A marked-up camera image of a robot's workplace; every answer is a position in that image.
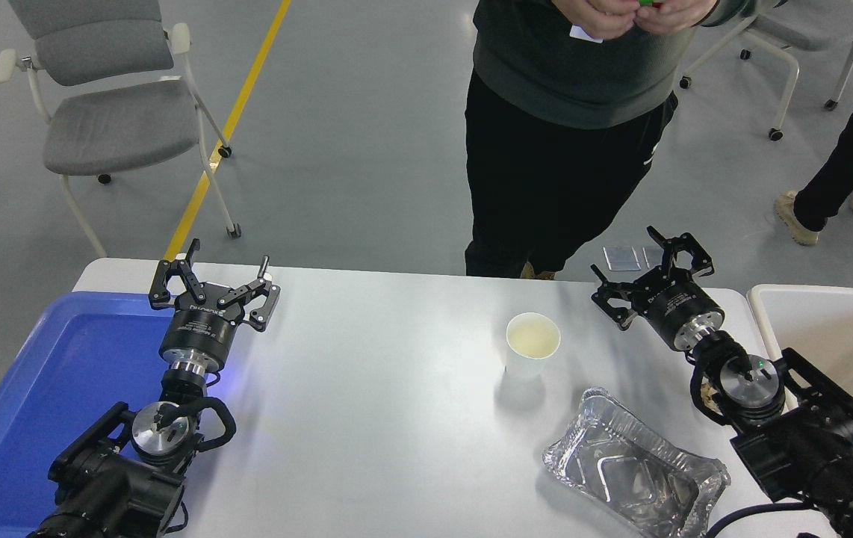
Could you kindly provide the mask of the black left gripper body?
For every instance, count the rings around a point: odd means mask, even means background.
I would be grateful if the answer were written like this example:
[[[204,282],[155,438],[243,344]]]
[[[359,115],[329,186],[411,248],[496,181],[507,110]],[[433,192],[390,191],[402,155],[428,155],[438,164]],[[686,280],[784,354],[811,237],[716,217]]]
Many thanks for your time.
[[[205,283],[205,302],[198,303],[184,291],[175,300],[175,313],[160,345],[160,357],[174,364],[191,356],[200,356],[206,368],[224,368],[235,331],[243,320],[244,307],[239,303],[218,306],[218,300],[232,289]]]

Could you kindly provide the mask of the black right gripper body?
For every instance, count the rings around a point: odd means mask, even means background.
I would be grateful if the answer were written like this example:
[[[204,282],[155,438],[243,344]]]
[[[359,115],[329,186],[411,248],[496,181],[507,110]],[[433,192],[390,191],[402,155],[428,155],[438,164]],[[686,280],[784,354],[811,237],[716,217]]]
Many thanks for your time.
[[[639,278],[639,314],[670,350],[692,350],[720,330],[726,315],[689,276],[646,273]]]

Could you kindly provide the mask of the person's left hand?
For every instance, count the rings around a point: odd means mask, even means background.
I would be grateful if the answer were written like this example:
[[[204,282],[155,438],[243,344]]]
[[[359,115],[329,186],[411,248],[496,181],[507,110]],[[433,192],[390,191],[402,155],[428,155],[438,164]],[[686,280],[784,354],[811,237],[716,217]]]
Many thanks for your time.
[[[634,22],[649,34],[673,35],[696,26],[716,6],[712,1],[663,1],[661,7],[639,7]]]

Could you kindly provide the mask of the person's right hand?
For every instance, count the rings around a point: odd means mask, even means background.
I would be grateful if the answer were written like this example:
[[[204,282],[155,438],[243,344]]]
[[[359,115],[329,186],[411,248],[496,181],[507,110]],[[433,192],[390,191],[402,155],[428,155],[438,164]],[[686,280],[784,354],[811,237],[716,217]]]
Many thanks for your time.
[[[574,26],[598,40],[614,40],[632,27],[638,1],[550,1]]]

